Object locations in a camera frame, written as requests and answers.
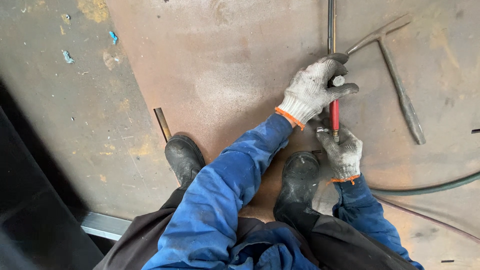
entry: blue debris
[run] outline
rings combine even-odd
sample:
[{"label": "blue debris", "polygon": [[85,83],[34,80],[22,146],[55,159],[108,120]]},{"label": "blue debris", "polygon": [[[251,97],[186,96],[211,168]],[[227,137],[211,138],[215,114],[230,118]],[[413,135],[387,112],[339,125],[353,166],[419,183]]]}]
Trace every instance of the blue debris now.
[{"label": "blue debris", "polygon": [[63,51],[63,56],[65,57],[65,61],[67,61],[67,63],[73,64],[75,62],[75,60],[70,57],[70,54],[66,50]]},{"label": "blue debris", "polygon": [[112,31],[110,31],[110,36],[113,38],[113,44],[117,44],[117,40],[119,39],[115,33],[113,33]]}]

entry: hand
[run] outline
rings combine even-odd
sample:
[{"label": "hand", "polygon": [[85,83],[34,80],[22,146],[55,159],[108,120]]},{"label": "hand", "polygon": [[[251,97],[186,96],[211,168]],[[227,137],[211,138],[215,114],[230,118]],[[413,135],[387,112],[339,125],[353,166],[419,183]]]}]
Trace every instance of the hand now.
[{"label": "hand", "polygon": [[363,142],[357,139],[344,125],[338,130],[342,143],[337,145],[326,132],[317,132],[317,139],[327,152],[330,167],[334,172],[331,182],[346,182],[360,176],[360,159]]},{"label": "hand", "polygon": [[303,130],[307,121],[320,114],[330,102],[346,94],[357,93],[359,87],[356,84],[327,88],[332,76],[348,73],[343,66],[347,60],[348,55],[333,53],[320,58],[307,68],[300,69],[290,80],[282,104],[275,110]]}]

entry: metal floor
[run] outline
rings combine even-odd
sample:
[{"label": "metal floor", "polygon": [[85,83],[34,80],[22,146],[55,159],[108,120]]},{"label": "metal floor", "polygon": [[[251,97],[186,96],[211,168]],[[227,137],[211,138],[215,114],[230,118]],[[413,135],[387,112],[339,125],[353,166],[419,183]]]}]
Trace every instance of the metal floor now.
[{"label": "metal floor", "polygon": [[[300,67],[326,53],[325,0],[107,4],[108,10],[93,0],[3,2],[0,75],[81,200],[118,217],[157,209],[175,188],[154,108],[162,108],[173,134],[191,136],[209,162],[273,112]],[[337,50],[407,12],[414,21],[389,34],[387,44],[427,144],[417,146],[408,133],[378,45],[346,64],[346,79],[360,92],[340,100],[340,120],[364,142],[361,170],[375,187],[428,186],[480,170],[480,135],[470,133],[480,128],[480,3],[338,0]],[[120,39],[115,46],[112,29]],[[64,62],[62,49],[75,64]],[[295,151],[320,149],[316,125],[295,131],[241,215],[273,218],[283,162]],[[473,182],[386,199],[480,235],[479,190]],[[332,192],[322,188],[316,205],[331,205]],[[475,243],[396,210],[385,208],[385,216],[426,268],[480,268]]]}]

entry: blue jacket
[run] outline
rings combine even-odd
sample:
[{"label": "blue jacket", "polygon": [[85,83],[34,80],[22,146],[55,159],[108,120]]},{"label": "blue jacket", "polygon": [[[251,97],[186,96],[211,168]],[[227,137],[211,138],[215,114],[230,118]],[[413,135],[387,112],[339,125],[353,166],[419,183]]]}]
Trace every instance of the blue jacket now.
[{"label": "blue jacket", "polygon": [[[302,255],[287,228],[257,231],[243,243],[236,238],[238,212],[253,198],[262,174],[291,133],[290,123],[272,114],[205,166],[160,237],[158,252],[142,269],[318,269]],[[340,194],[335,216],[423,269],[401,246],[396,228],[384,219],[364,180],[335,187]],[[258,249],[256,243],[265,245]],[[252,249],[259,256],[255,264],[249,256]]]}]

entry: person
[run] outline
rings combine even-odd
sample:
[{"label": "person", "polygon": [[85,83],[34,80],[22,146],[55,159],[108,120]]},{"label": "person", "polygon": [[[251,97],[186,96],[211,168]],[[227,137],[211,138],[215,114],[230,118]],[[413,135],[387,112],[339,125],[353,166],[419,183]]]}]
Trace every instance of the person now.
[{"label": "person", "polygon": [[160,210],[136,217],[95,269],[423,269],[370,193],[360,172],[362,141],[342,125],[339,145],[317,134],[339,194],[333,216],[312,209],[320,165],[304,151],[285,162],[276,221],[238,217],[293,128],[358,92],[356,84],[327,88],[332,76],[347,74],[347,60],[330,54],[298,71],[276,112],[206,166],[191,139],[173,136],[165,155],[180,187]]}]

